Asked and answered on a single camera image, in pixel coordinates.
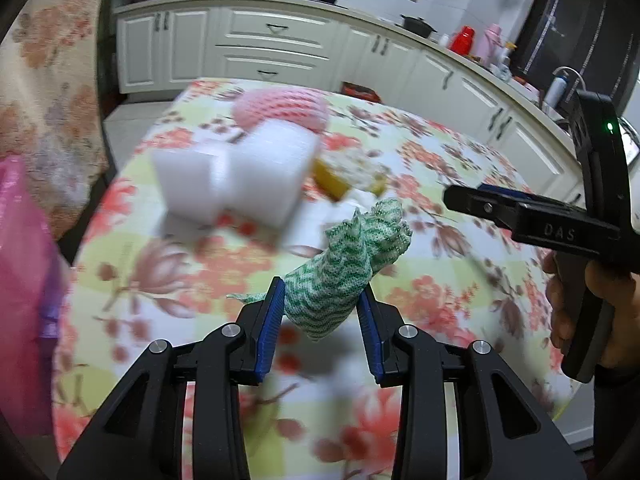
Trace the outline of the right hand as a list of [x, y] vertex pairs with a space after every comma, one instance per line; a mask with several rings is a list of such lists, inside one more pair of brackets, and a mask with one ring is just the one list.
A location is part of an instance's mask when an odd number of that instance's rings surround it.
[[[551, 342], [564, 351], [574, 335], [574, 323], [564, 307], [563, 284], [554, 260], [555, 253], [544, 257], [542, 270], [551, 276], [546, 296], [552, 307]], [[639, 364], [639, 275], [624, 278], [605, 271], [591, 261], [585, 268], [585, 283], [590, 292], [615, 308], [613, 328], [600, 364], [604, 367], [626, 367]]]

